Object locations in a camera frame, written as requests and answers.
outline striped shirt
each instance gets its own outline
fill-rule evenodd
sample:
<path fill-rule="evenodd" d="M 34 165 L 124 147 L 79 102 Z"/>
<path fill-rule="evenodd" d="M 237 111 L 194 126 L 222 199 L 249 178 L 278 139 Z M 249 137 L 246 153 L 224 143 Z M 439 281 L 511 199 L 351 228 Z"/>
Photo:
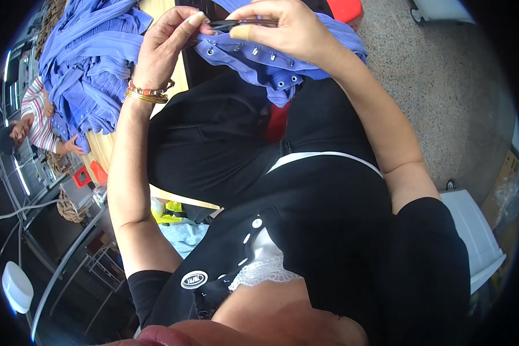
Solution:
<path fill-rule="evenodd" d="M 35 146 L 56 152 L 60 138 L 52 132 L 52 123 L 44 116 L 44 84 L 42 78 L 37 77 L 27 90 L 21 101 L 21 118 L 33 113 L 35 120 L 28 138 Z"/>

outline black t-shirt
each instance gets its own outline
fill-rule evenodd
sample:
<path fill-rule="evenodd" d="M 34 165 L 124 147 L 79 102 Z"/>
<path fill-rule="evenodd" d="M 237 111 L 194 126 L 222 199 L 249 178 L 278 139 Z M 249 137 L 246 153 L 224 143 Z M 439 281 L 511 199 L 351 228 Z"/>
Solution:
<path fill-rule="evenodd" d="M 175 273 L 132 274 L 141 326 L 211 318 L 253 260 L 251 241 L 242 240 L 259 232 L 256 219 L 283 251 L 284 267 L 304 277 L 312 307 L 355 320 L 370 345 L 455 344 L 462 334 L 469 260 L 449 210 L 421 198 L 393 215 L 383 179 L 336 156 L 301 159 L 261 178 L 215 218 Z M 205 283 L 183 287 L 196 270 L 207 273 Z"/>

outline scissors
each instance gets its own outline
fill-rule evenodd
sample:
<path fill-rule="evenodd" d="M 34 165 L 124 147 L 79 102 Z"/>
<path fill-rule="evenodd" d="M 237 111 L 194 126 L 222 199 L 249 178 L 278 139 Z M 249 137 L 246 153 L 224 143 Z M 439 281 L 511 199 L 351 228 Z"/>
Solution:
<path fill-rule="evenodd" d="M 240 19 L 240 20 L 217 20 L 215 22 L 209 23 L 213 30 L 221 31 L 224 33 L 228 33 L 231 28 L 234 28 L 238 25 L 243 24 L 256 24 L 262 25 L 263 27 L 276 28 L 278 25 L 277 20 L 272 19 Z"/>

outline wooden table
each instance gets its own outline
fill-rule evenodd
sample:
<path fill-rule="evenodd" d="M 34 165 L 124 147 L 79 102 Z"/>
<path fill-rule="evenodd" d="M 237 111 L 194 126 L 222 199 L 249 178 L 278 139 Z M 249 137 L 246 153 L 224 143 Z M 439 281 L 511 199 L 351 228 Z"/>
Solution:
<path fill-rule="evenodd" d="M 175 5 L 175 0 L 141 0 L 140 9 L 144 12 L 148 13 L 150 16 L 154 18 L 153 23 L 155 23 L 162 14 L 164 14 L 167 10 L 172 8 Z M 185 66 L 183 63 L 183 54 L 179 54 L 179 59 L 177 60 L 177 65 L 175 66 L 175 71 L 173 72 L 172 79 L 175 81 L 175 86 L 169 89 L 168 95 L 171 98 L 174 94 L 180 93 L 181 91 L 188 90 L 187 84 L 187 74 L 185 72 Z M 154 111 L 150 116 L 150 119 L 156 115 L 161 109 L 165 107 L 164 105 L 156 104 L 154 107 Z M 110 171 L 110 157 L 112 154 L 113 142 L 115 141 L 116 134 L 111 133 L 109 135 L 103 135 L 100 133 L 87 133 L 87 138 L 89 140 L 89 145 L 91 148 L 91 153 L 82 157 L 84 165 L 87 167 L 89 171 L 89 175 L 92 178 L 92 181 L 97 183 L 96 177 L 92 170 L 90 169 L 90 163 L 92 161 L 96 161 L 102 168 L 107 172 Z M 176 202 L 205 206 L 207 208 L 220 209 L 219 206 L 211 203 L 202 202 L 199 200 L 179 196 L 164 190 L 161 190 L 155 186 L 150 185 L 150 193 L 152 197 L 174 200 Z"/>

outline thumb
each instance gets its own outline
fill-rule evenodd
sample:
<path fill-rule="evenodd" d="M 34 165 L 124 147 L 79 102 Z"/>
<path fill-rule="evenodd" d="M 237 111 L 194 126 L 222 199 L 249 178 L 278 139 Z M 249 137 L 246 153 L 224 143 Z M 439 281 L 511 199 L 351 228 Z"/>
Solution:
<path fill-rule="evenodd" d="M 179 52 L 205 19 L 206 15 L 202 11 L 186 18 L 185 21 L 173 31 L 173 34 L 167 42 L 172 48 Z"/>
<path fill-rule="evenodd" d="M 282 32 L 280 28 L 268 28 L 260 25 L 238 25 L 229 31 L 231 38 L 254 41 L 280 49 Z"/>

